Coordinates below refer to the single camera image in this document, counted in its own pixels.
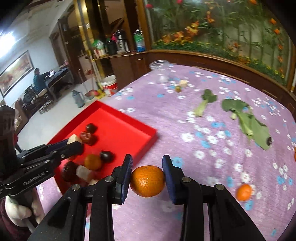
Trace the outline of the white gloved left hand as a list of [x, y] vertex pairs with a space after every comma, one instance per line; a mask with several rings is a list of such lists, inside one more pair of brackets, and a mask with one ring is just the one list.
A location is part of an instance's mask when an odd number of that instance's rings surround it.
[[9, 196], [5, 198], [5, 211], [12, 221], [13, 224], [19, 227], [27, 227], [26, 219], [32, 216], [32, 213], [35, 216], [37, 224], [39, 224], [42, 219], [45, 217], [44, 210], [41, 205], [38, 193], [36, 189], [32, 190], [33, 202], [31, 209], [17, 204]]

